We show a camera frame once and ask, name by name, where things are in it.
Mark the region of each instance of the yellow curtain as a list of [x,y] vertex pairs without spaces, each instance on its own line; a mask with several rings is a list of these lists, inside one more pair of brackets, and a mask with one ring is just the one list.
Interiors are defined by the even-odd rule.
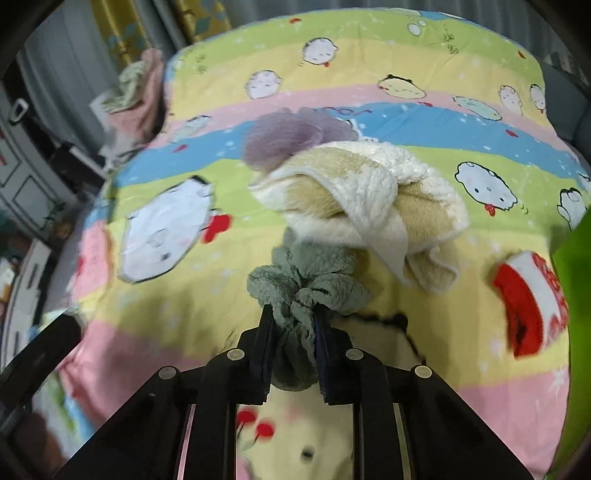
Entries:
[[148,34],[133,0],[92,0],[92,12],[111,60],[119,71],[150,48]]
[[190,43],[232,29],[219,0],[175,0],[180,27]]
[[[232,28],[220,0],[169,1],[189,43]],[[91,0],[91,5],[111,60],[120,71],[152,46],[134,0]]]

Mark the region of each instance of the red and white cloth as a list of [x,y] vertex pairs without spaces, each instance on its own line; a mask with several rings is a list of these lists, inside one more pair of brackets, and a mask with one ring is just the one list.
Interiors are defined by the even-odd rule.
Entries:
[[493,284],[505,300],[514,356],[542,351],[565,330],[569,307],[558,278],[537,253],[511,257],[499,267]]

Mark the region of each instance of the white cartoon character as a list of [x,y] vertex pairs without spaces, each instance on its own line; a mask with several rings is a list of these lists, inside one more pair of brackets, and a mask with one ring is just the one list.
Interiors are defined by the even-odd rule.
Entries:
[[412,80],[396,77],[395,75],[388,75],[386,78],[380,80],[378,82],[378,88],[388,95],[398,98],[415,99],[427,96]]
[[250,76],[244,87],[248,98],[256,100],[277,93],[281,81],[281,78],[272,70],[259,70]]
[[339,51],[338,47],[332,43],[329,38],[312,38],[308,40],[302,50],[302,58],[304,61],[314,65],[324,65],[328,67],[330,62],[336,57]]
[[217,215],[213,207],[213,186],[199,177],[168,189],[129,215],[119,277],[135,283],[172,270],[203,238],[230,227],[228,215]]
[[531,101],[534,102],[535,107],[542,113],[546,110],[546,96],[540,85],[533,84],[530,87]]
[[474,100],[474,98],[468,97],[453,97],[453,101],[456,102],[462,108],[470,110],[472,113],[481,116],[482,118],[486,118],[487,120],[501,120],[502,116],[499,112],[497,112],[493,107],[488,106],[485,103],[480,102],[479,100]]
[[207,115],[198,115],[186,120],[179,128],[177,128],[170,137],[170,143],[176,143],[183,138],[192,137],[199,132],[205,125],[209,123],[212,118]]
[[583,196],[577,189],[562,189],[557,207],[560,216],[569,223],[571,231],[577,228],[587,212]]
[[518,115],[523,115],[523,110],[521,109],[523,102],[521,101],[521,98],[519,98],[517,90],[509,85],[502,85],[499,89],[499,97],[501,98],[501,103],[507,108],[507,110],[517,113]]
[[491,217],[495,216],[496,209],[510,210],[517,203],[517,198],[503,179],[478,163],[460,163],[456,180],[464,185],[470,197],[484,205]]
[[578,172],[578,175],[581,179],[581,182],[583,183],[583,187],[585,188],[585,190],[591,193],[591,179],[589,178],[589,176],[581,172]]

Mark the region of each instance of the pink stripe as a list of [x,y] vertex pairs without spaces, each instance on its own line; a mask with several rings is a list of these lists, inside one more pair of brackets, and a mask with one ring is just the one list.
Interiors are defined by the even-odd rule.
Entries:
[[105,220],[97,220],[82,233],[72,287],[76,300],[109,282],[109,236],[106,228]]
[[[228,105],[217,108],[210,112],[202,112],[202,115],[212,117],[210,122],[196,135],[208,134],[213,131],[233,128],[241,123],[252,121],[261,115],[276,112],[280,108],[289,108],[297,111],[303,106],[319,108],[324,106],[355,106],[360,107],[368,103],[389,102],[389,103],[419,103],[428,102],[434,106],[454,110],[456,112],[468,113],[453,101],[452,96],[447,92],[428,92],[425,98],[419,100],[406,100],[393,97],[379,90],[375,85],[353,85],[347,87],[335,87],[323,90],[300,90],[298,92],[280,92],[276,95],[258,100],[248,100],[243,103]],[[558,138],[551,128],[544,128],[529,118],[517,115],[507,110],[502,105],[491,105],[503,117],[502,122],[518,128],[540,141],[551,145],[557,150],[569,150],[566,144]],[[158,135],[150,144],[150,148],[161,148],[165,146],[175,130],[182,126],[183,122],[172,122],[168,132]]]
[[204,364],[183,358],[156,340],[131,336],[108,323],[90,322],[82,341],[59,365],[60,378],[88,419],[102,425],[161,367]]
[[544,477],[566,416],[568,369],[491,387],[461,388],[459,394],[535,478]]

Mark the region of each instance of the fabric pile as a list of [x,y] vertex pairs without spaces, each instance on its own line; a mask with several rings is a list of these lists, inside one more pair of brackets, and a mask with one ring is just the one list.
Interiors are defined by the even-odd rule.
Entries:
[[452,240],[468,227],[459,194],[432,167],[387,142],[337,141],[297,153],[250,185],[298,239],[371,248],[404,284],[428,291],[459,275]]
[[314,314],[351,314],[369,301],[351,248],[371,248],[404,284],[408,264],[425,290],[459,275],[452,240],[468,226],[460,196],[434,168],[389,143],[358,140],[349,122],[309,108],[261,117],[245,144],[249,189],[289,228],[272,265],[250,273],[249,294],[270,304],[281,331],[272,372],[282,390],[317,381]]

